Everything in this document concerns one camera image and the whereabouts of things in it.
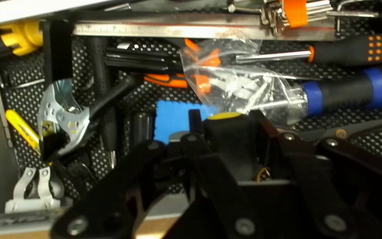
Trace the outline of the silver hex key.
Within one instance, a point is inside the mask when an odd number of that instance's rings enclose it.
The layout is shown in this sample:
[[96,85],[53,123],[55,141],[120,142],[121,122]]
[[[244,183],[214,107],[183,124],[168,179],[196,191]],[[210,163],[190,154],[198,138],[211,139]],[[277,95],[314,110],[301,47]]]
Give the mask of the silver hex key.
[[341,31],[341,18],[379,18],[381,13],[373,11],[343,11],[343,7],[348,4],[361,3],[376,0],[343,0],[340,1],[335,10],[326,12],[328,17],[335,17],[337,32]]

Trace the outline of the hex key set orange holder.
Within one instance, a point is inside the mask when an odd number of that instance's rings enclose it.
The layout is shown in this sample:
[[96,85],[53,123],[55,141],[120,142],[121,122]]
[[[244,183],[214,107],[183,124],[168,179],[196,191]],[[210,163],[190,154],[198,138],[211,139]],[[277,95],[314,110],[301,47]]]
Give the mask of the hex key set orange holder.
[[332,10],[330,0],[262,0],[259,12],[261,24],[279,36],[286,29],[324,20]]

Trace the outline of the black rectangular block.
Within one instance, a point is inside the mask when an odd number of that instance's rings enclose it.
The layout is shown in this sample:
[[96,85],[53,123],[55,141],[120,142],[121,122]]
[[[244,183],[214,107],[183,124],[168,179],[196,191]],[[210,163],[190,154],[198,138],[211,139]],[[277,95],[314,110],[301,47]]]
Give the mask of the black rectangular block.
[[44,86],[73,77],[73,25],[64,20],[46,20],[40,24],[43,36]]

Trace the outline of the blue foam piece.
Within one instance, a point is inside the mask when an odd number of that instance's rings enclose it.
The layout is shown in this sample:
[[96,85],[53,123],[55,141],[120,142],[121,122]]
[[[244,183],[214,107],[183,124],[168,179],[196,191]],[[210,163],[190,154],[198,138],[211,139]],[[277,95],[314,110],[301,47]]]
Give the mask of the blue foam piece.
[[189,131],[190,110],[199,110],[202,120],[217,112],[211,105],[159,100],[156,103],[154,140],[168,144],[171,134]]

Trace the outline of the black handled screwdriver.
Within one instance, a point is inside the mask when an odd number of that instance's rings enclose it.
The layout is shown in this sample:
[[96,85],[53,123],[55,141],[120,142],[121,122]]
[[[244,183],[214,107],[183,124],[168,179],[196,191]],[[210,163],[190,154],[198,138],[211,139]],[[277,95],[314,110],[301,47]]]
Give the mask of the black handled screwdriver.
[[[94,94],[100,99],[111,89],[111,75],[104,62],[104,51],[108,39],[104,37],[86,37],[86,45],[90,57],[94,77]],[[118,114],[115,106],[105,108],[100,120],[100,137],[102,146],[113,169],[117,163]]]

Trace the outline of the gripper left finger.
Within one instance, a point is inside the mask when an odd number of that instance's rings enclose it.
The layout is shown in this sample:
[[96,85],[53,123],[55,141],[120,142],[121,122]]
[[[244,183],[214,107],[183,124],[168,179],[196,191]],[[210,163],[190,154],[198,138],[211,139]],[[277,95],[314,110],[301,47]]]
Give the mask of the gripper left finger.
[[61,216],[51,239],[135,239],[153,206],[182,183],[188,207],[163,239],[241,239],[259,233],[253,206],[205,138],[200,112],[179,142],[139,144]]

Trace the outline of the black screwdriver with yellow cap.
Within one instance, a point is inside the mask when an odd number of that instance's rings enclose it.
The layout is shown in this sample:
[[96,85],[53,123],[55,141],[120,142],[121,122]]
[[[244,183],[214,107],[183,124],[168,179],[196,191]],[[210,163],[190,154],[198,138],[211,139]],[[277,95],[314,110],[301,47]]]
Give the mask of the black screwdriver with yellow cap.
[[258,156],[259,130],[256,120],[246,114],[225,112],[203,121],[205,138],[237,181],[262,182],[270,179]]

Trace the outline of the dark grey hand tool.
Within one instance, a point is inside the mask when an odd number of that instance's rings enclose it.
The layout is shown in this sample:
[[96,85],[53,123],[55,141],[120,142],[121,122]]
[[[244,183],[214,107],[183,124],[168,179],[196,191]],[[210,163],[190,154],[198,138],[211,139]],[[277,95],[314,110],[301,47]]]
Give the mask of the dark grey hand tool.
[[307,142],[315,143],[323,138],[350,139],[382,130],[382,119],[364,121],[334,128],[320,128],[305,131],[294,131]]

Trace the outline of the black cylinder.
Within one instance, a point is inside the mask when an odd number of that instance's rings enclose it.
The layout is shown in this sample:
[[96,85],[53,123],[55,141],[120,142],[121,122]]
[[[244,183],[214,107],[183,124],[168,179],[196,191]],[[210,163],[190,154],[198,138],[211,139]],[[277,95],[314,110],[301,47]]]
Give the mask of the black cylinder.
[[133,150],[141,142],[153,140],[155,113],[135,112],[131,116],[129,149]]

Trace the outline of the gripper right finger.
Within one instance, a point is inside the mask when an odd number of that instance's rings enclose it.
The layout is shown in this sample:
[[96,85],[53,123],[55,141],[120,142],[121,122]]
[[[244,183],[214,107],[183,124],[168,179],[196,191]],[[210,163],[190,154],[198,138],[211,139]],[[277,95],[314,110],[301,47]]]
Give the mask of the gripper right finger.
[[266,155],[277,148],[278,159],[292,171],[292,178],[299,187],[317,230],[333,239],[382,239],[382,223],[366,210],[348,206],[333,185],[324,169],[320,155],[335,163],[335,169],[351,171],[341,173],[339,180],[353,179],[361,183],[361,192],[382,189],[382,162],[346,141],[320,138],[317,144],[308,142],[298,134],[278,130],[261,111],[250,111],[249,116],[259,126],[261,139],[266,143]]

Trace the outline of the black hex key set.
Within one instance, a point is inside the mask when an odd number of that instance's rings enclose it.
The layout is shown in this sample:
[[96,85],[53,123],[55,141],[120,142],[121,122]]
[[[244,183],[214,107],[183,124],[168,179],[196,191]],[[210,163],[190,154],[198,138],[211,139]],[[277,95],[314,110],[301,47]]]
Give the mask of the black hex key set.
[[162,52],[105,48],[104,61],[110,67],[150,74],[182,74],[181,59]]

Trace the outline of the silver metal clamp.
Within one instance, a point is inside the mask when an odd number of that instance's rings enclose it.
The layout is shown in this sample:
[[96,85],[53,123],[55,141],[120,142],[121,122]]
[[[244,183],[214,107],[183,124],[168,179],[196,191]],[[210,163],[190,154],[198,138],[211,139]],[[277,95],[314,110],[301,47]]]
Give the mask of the silver metal clamp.
[[69,205],[65,186],[51,166],[25,168],[15,184],[12,199],[5,203],[5,213],[53,210]]

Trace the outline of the steel ruler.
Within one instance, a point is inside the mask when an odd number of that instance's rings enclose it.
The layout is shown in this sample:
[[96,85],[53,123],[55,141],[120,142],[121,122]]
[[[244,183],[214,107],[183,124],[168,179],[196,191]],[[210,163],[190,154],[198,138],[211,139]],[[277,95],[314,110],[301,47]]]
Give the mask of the steel ruler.
[[73,29],[77,36],[253,39],[285,41],[333,41],[335,23],[315,18],[306,26],[291,28],[264,25],[258,15],[177,13],[144,18],[80,20]]

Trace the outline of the yellow utility knife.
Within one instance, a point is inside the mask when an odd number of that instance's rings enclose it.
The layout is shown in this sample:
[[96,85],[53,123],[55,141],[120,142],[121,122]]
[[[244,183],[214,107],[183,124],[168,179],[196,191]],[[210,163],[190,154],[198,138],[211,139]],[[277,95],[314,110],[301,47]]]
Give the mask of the yellow utility knife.
[[35,130],[19,115],[15,110],[9,109],[5,111],[6,120],[12,127],[22,136],[22,138],[30,145],[31,148],[41,155],[38,135]]

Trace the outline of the clear plastic bag of screws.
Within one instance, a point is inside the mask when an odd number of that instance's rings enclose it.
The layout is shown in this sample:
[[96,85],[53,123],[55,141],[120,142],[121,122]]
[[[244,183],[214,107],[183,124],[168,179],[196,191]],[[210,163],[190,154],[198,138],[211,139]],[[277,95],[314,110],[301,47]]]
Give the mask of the clear plastic bag of screws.
[[275,125],[301,121],[309,113],[308,99],[290,82],[293,77],[236,63],[237,56],[255,54],[259,45],[243,39],[186,41],[180,57],[188,85],[214,113],[260,110]]

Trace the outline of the black mesh drawer liner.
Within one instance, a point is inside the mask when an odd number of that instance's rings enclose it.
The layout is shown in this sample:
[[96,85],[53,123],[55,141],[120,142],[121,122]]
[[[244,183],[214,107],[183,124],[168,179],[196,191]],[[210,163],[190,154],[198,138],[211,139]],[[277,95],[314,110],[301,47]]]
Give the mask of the black mesh drawer liner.
[[[155,51],[179,56],[178,48],[170,43],[152,38],[131,38],[133,50]],[[261,44],[262,52],[275,53],[281,51],[303,50],[309,44],[305,42],[290,41],[265,41]],[[84,37],[74,37],[73,49],[73,92],[76,100],[81,105],[88,105],[94,100],[92,90],[82,88],[91,79],[89,56]],[[302,77],[316,77],[323,80],[344,80],[356,73],[355,70],[335,66],[316,66],[299,61],[282,61],[261,63],[266,67],[285,75],[297,75]],[[41,50],[26,56],[10,57],[0,61],[0,80],[6,85],[18,86],[23,83],[31,83],[43,78],[43,54]],[[1,91],[5,109],[15,110],[27,123],[37,130],[36,114],[38,105],[44,91],[43,84]],[[128,97],[119,103],[121,113],[120,123],[120,152],[125,155],[129,151],[129,126],[130,114],[134,112],[154,112],[156,102],[159,100],[171,100],[198,103],[195,94],[188,89],[164,88],[151,83],[143,83]],[[307,118],[293,126],[294,129],[304,131],[323,127],[337,127],[346,124],[359,123],[361,121],[382,119],[382,109],[341,109],[326,115]],[[15,157],[22,174],[25,167],[43,166],[40,157],[27,144],[27,142],[13,129],[10,128],[12,143],[15,148]],[[382,156],[382,132],[357,138],[352,141],[366,150]],[[101,145],[99,135],[95,135],[88,144],[87,152],[91,159],[91,170],[94,177],[102,178],[109,171],[109,162]]]

